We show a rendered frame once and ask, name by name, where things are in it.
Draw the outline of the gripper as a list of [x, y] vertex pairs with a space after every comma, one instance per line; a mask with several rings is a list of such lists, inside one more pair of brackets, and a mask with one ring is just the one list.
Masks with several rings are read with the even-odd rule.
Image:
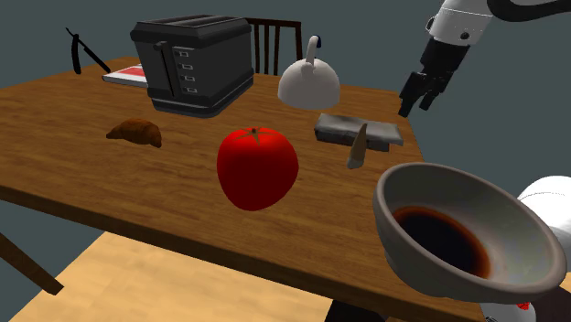
[[452, 45], [430, 38], [420, 59], [422, 71], [413, 71], [400, 91], [398, 114], [406, 118], [422, 96], [419, 107], [427, 111], [434, 99], [446, 89], [469, 49], [470, 46]]

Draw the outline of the grey flat slab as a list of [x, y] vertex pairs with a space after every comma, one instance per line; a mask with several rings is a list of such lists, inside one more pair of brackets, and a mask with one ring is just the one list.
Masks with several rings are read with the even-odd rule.
[[322, 113], [315, 124], [314, 132], [319, 141], [351, 146], [365, 123], [368, 149], [388, 152], [390, 145], [404, 144], [396, 124], [364, 120], [359, 117]]

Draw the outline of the white kettle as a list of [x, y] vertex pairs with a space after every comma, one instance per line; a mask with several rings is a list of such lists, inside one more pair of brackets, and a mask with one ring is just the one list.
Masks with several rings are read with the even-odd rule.
[[284, 71], [277, 92], [281, 102], [303, 110], [328, 109], [339, 102], [339, 77], [327, 62], [317, 58], [320, 47], [321, 37], [313, 35], [306, 56]]

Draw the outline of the dark wooden chair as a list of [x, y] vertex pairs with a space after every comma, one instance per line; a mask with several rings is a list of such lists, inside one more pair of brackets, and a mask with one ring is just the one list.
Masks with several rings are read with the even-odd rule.
[[[292, 28], [295, 32], [296, 59], [303, 56], [302, 46], [302, 23], [300, 21], [268, 19], [246, 17], [246, 21], [253, 28], [254, 39], [254, 72], [261, 72], [261, 59], [264, 60], [264, 74], [270, 74], [270, 67], [273, 67], [273, 74], [278, 75], [280, 35], [283, 27]], [[274, 29], [273, 63], [270, 59], [270, 29]]]

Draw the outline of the grey bowl with dark centre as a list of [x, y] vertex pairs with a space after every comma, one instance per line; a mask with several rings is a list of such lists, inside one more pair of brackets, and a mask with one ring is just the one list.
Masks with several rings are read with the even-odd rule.
[[[417, 206], [443, 214], [479, 242], [486, 275], [436, 256], [399, 224], [397, 212]], [[372, 207], [385, 258], [414, 290], [474, 303], [520, 304], [543, 297], [565, 279], [567, 260], [552, 230], [520, 200], [450, 166], [405, 163], [387, 169]]]

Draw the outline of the red tomato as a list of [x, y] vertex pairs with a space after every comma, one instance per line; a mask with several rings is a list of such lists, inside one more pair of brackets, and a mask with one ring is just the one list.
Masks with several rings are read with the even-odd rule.
[[255, 126], [228, 134], [217, 154], [217, 175], [237, 208], [257, 211], [282, 199], [296, 182], [294, 147], [276, 130]]

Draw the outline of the black toaster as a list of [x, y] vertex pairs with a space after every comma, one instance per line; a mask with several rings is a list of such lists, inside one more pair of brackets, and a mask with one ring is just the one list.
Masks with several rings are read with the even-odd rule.
[[158, 111], [211, 118], [253, 85], [251, 26], [243, 17], [139, 21], [130, 38]]

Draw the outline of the brown croissant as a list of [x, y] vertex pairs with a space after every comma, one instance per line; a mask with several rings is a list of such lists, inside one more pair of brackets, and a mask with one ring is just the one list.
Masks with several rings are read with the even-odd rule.
[[162, 135], [157, 125], [145, 119], [131, 118], [116, 125], [107, 139], [123, 139], [138, 145], [162, 146]]

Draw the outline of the red and white book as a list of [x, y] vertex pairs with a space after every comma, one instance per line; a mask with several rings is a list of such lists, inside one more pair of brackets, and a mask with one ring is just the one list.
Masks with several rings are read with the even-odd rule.
[[135, 86], [139, 88], [148, 87], [141, 64], [102, 75], [102, 79], [110, 83]]

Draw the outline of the wooden table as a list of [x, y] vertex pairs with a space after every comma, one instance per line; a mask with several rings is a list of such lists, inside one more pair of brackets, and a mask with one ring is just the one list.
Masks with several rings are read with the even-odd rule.
[[[96, 66], [0, 89], [0, 199], [406, 322], [484, 322], [477, 304], [422, 295], [385, 260], [372, 192], [384, 170], [421, 159], [409, 123], [403, 145], [349, 170], [348, 148], [319, 142], [318, 112], [282, 104], [277, 83], [256, 75], [211, 119], [158, 112]], [[157, 125], [162, 146], [106, 138], [131, 118]], [[286, 196], [256, 212], [230, 203], [216, 171], [221, 141], [251, 126], [283, 134], [299, 161]]]

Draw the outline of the black straight razor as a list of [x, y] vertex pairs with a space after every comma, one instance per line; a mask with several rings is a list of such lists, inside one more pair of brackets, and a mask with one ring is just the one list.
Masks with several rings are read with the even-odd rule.
[[67, 32], [72, 36], [70, 53], [72, 59], [72, 66], [73, 70], [76, 74], [81, 74], [81, 62], [79, 56], [79, 46], [82, 46], [83, 51], [93, 59], [103, 70], [107, 73], [111, 72], [111, 69], [101, 60], [84, 42], [80, 40], [80, 36], [78, 34], [72, 33], [68, 28], [66, 28]]

